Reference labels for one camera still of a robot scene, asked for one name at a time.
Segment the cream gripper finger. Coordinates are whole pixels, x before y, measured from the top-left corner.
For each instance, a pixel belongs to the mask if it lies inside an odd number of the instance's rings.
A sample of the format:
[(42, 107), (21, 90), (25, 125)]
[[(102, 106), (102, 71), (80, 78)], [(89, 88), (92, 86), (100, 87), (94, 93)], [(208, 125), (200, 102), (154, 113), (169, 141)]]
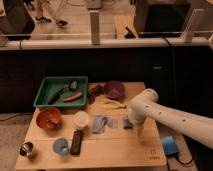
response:
[(145, 129), (145, 124), (139, 124), (136, 126), (136, 137), (141, 138)]

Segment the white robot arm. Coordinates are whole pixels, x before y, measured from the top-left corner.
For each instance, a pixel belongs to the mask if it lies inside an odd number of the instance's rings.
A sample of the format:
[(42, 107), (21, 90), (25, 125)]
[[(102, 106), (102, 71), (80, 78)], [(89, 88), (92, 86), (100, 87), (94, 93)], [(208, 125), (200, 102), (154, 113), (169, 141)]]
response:
[(149, 117), (213, 149), (212, 118), (160, 105), (158, 99), (157, 92), (150, 88), (132, 98), (128, 112), (130, 122), (140, 125)]

